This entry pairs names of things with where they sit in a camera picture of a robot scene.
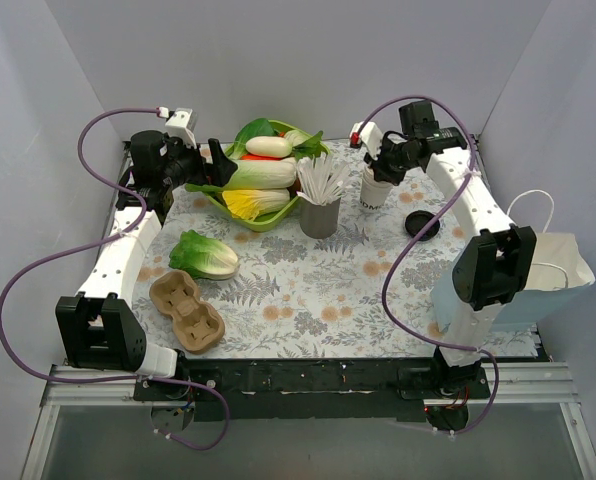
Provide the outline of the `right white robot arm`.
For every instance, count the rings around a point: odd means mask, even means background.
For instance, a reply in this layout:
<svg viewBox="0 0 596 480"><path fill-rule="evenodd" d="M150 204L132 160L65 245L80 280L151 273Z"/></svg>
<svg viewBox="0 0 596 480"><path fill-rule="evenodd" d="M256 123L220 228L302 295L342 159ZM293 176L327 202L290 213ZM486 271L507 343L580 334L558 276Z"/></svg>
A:
<svg viewBox="0 0 596 480"><path fill-rule="evenodd" d="M419 168L445 196L446 204L411 239L424 234L451 212L466 235L466 245L451 272L458 306L443 340L420 367L398 374L397 388L405 398L427 395L453 397L483 382L484 341L502 307L527 283L537 237L519 227L498 206L477 169L476 147L467 128L458 122L441 128L433 109L438 101L423 95L396 98L401 142L388 133L365 140L365 161L376 182L399 185Z"/></svg>

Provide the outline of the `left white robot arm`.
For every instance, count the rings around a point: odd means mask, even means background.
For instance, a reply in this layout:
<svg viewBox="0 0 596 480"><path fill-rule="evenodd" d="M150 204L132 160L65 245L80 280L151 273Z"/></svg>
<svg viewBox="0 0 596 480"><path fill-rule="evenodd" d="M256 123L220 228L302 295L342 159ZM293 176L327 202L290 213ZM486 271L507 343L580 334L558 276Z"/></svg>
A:
<svg viewBox="0 0 596 480"><path fill-rule="evenodd" d="M148 341L131 310L133 289L149 245L172 207L175 188L206 179L212 167L199 150L156 130L129 141L131 167L121 177L112 222L114 241L104 245L92 273L73 296L59 299L55 313L69 365L156 377L171 400L191 386L177 366L178 354Z"/></svg>

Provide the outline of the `black coffee lid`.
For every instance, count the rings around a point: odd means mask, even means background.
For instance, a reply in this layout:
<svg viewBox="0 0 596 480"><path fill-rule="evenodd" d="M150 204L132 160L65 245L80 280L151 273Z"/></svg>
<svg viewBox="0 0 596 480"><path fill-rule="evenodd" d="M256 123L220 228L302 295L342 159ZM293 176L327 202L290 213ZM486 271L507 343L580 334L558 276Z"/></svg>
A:
<svg viewBox="0 0 596 480"><path fill-rule="evenodd" d="M415 237L419 232L434 218L434 214L425 210L411 212L404 220L405 232L411 237ZM420 241L429 241L434 238L440 230L440 221L431 225L420 237Z"/></svg>

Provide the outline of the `brown pulp cup carrier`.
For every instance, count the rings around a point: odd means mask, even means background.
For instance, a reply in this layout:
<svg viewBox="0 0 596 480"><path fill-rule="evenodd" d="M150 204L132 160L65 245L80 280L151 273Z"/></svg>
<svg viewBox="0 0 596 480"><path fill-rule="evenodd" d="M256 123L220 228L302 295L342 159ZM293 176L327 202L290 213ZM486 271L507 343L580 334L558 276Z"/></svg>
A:
<svg viewBox="0 0 596 480"><path fill-rule="evenodd" d="M222 317L200 295L196 282L182 270L172 270L160 277L149 291L157 310L171 319L181 345L196 355L213 348L225 334Z"/></svg>

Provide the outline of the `white paper coffee cup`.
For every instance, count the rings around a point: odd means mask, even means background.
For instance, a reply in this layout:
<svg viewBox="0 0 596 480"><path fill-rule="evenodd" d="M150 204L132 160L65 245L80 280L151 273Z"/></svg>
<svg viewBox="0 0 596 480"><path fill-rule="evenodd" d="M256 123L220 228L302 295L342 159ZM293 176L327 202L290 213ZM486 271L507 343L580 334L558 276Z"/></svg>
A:
<svg viewBox="0 0 596 480"><path fill-rule="evenodd" d="M377 181L374 178L374 171L369 166L364 167L361 186L363 191L389 193L392 188L392 183L387 181Z"/></svg>

